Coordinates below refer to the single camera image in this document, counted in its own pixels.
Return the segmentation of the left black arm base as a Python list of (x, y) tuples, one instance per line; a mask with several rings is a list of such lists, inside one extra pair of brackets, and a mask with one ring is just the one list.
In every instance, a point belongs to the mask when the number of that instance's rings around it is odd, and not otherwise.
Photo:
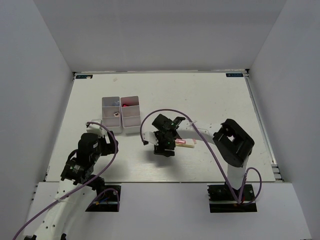
[(97, 191), (96, 198), (85, 210), (86, 212), (116, 213), (120, 210), (122, 185), (105, 184)]

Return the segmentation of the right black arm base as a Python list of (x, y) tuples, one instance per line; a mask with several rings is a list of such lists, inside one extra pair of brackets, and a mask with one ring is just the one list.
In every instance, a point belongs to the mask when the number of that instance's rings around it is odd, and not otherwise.
[(242, 193), (241, 203), (232, 196), (226, 184), (207, 186), (210, 213), (256, 213), (257, 206), (253, 201), (255, 193), (251, 184), (246, 184)]

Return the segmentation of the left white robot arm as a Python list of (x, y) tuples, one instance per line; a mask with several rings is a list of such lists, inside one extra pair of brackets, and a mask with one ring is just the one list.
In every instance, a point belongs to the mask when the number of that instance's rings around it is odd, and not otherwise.
[(30, 224), (41, 214), (44, 218), (34, 233), (26, 240), (65, 240), (75, 221), (106, 192), (119, 195), (113, 187), (106, 187), (105, 180), (94, 174), (100, 157), (118, 153), (118, 142), (113, 132), (86, 132), (81, 135), (77, 148), (67, 157), (60, 175), (53, 202), (32, 217)]

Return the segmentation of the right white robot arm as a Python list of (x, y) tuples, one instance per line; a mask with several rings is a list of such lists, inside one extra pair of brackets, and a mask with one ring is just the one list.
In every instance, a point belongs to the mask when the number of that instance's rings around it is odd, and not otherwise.
[(226, 195), (236, 200), (244, 193), (243, 181), (248, 158), (255, 145), (254, 140), (233, 119), (221, 124), (197, 124), (185, 117), (169, 119), (159, 114), (152, 125), (156, 131), (142, 134), (144, 144), (154, 146), (153, 153), (171, 157), (175, 155), (176, 140), (196, 140), (215, 145), (222, 159), (227, 163)]

